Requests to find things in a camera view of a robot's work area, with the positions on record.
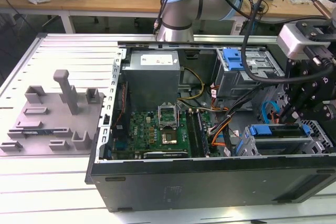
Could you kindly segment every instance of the motherboard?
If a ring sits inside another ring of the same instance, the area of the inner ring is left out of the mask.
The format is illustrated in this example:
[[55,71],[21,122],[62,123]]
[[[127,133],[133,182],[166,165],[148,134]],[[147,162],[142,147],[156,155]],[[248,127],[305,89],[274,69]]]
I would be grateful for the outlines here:
[[[165,126],[175,118],[176,125]],[[114,153],[117,159],[205,157],[209,152],[207,139],[211,126],[208,112],[179,110],[175,115],[173,110],[134,111],[129,137],[115,140]]]

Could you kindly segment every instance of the cpu socket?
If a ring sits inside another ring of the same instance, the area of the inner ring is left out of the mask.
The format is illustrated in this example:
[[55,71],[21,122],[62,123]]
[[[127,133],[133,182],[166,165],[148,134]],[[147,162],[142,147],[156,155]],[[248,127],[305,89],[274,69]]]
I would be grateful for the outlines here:
[[161,130],[162,144],[177,144],[176,130]]

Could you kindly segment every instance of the gray plastic peg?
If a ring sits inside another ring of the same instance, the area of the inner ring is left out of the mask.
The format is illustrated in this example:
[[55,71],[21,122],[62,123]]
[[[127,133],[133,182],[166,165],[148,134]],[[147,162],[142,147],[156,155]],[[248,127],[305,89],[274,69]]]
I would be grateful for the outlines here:
[[76,115],[78,113],[78,106],[76,97],[73,95],[71,86],[68,81],[69,71],[68,70],[56,70],[54,73],[54,80],[57,81],[62,89],[63,95],[67,104],[69,106],[69,110],[72,115]]

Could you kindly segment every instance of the metal case panel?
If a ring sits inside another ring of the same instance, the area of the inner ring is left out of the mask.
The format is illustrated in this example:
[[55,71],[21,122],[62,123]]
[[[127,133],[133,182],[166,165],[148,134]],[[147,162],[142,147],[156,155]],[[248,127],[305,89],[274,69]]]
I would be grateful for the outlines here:
[[91,177],[109,211],[144,211],[303,202],[335,168],[336,157],[126,162],[94,164]]

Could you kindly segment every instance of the sticker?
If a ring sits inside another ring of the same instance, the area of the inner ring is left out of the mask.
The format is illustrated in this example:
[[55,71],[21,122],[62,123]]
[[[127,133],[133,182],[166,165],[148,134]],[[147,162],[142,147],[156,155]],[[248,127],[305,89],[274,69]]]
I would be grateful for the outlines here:
[[226,148],[226,146],[224,147],[224,154],[225,154],[227,157],[231,157],[231,151],[229,151],[229,149]]
[[233,131],[233,134],[230,137],[239,137],[239,130]]
[[211,89],[211,97],[217,98],[217,91],[215,89]]
[[146,66],[172,65],[172,55],[142,55],[140,64]]
[[38,134],[37,131],[24,131],[23,134]]

